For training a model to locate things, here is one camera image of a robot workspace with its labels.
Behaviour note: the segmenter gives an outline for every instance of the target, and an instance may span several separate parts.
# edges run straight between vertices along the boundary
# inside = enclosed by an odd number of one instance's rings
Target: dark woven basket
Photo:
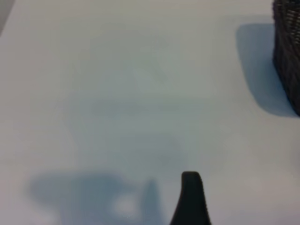
[[[300,0],[275,0],[274,66],[286,95],[300,116]]]

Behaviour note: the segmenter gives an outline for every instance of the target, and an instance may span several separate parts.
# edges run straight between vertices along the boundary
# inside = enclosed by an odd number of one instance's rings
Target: black plastic tip
[[[182,173],[181,194],[170,225],[211,225],[199,173]]]

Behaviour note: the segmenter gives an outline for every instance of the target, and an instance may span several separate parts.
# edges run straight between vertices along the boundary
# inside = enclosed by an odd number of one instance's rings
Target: white surface
[[[185,170],[214,225],[299,224],[300,120],[271,24],[270,0],[16,0],[0,224],[167,225]]]

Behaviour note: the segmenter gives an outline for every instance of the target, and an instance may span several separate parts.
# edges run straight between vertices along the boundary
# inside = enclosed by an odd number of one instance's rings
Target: white table surface
[[[298,225],[300,120],[272,23],[271,0],[16,0],[0,224],[168,225],[196,170],[214,225]]]

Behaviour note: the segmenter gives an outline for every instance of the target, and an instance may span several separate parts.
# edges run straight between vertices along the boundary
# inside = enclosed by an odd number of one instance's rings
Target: black object
[[[181,194],[170,225],[211,225],[199,173],[182,174]]]
[[[294,111],[300,116],[300,1],[274,0],[273,62]]]

